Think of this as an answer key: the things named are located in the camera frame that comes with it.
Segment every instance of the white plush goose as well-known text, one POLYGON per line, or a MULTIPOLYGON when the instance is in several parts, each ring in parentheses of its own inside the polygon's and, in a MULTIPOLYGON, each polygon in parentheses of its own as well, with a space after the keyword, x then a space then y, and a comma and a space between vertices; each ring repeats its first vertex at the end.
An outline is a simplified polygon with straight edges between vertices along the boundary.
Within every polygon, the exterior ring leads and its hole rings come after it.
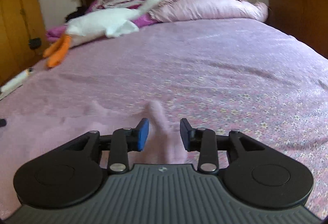
POLYGON ((162 0, 147 0, 138 9, 114 8, 91 12, 68 22, 65 33, 43 53, 48 68, 59 65, 69 48, 99 37, 118 37, 139 31, 131 21, 151 10, 162 0))

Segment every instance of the wardrobe door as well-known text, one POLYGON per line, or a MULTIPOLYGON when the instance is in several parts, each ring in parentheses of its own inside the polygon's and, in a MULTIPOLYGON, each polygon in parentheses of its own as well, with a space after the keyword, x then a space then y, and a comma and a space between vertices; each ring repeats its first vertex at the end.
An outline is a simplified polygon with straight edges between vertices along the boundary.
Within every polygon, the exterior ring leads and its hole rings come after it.
POLYGON ((0 5, 0 85, 19 73, 19 67, 11 51, 0 5))
POLYGON ((42 46, 35 50, 37 54, 41 55, 49 44, 46 39, 46 30, 39 6, 39 0, 22 0, 22 7, 24 9, 30 37, 41 38, 42 46))
POLYGON ((14 57, 20 70, 28 67, 35 58, 35 52, 29 48, 29 37, 24 21, 21 0, 0 0, 2 15, 14 57))

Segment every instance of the blue gripper pad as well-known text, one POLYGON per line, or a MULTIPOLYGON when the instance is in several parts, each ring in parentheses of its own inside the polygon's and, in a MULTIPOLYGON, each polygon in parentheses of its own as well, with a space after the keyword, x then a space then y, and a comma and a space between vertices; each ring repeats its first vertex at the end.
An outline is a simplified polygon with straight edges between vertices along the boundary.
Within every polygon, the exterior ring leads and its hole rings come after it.
POLYGON ((138 151, 142 151, 145 147, 145 143, 147 141, 148 137, 148 131, 149 131, 149 120, 146 118, 143 118, 141 122, 136 127, 138 129, 138 151))

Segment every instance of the pink comforter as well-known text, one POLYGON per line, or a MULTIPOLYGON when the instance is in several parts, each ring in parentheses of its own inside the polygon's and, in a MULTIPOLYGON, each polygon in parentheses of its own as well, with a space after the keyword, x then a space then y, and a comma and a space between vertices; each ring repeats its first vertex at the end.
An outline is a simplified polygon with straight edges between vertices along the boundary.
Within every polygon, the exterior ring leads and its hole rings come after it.
MULTIPOLYGON (((186 160, 178 145, 180 118, 220 135, 240 129, 305 164, 315 180, 307 207, 327 215, 328 61, 291 36, 251 19, 156 24, 77 47, 61 66, 45 71, 42 61, 36 70, 0 101, 8 118, 0 128, 1 217, 19 206, 12 179, 24 162, 88 130, 109 134, 143 116, 153 131, 144 162, 197 160, 197 153, 186 160)), ((219 161, 227 166, 225 153, 219 161)))

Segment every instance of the floral bedspread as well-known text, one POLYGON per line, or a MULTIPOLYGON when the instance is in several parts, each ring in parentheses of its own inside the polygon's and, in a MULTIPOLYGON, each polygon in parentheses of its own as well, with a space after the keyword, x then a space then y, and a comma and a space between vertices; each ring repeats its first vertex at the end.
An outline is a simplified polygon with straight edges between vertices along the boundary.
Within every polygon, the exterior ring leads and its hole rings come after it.
MULTIPOLYGON (((155 24, 139 33, 72 49, 0 102, 0 113, 72 116, 72 105, 138 112, 159 100, 172 123, 227 135, 231 129, 306 165, 307 207, 328 215, 328 60, 251 19, 155 24)), ((187 162, 195 163, 197 153, 187 162)), ((227 166, 220 152, 221 168, 227 166)))

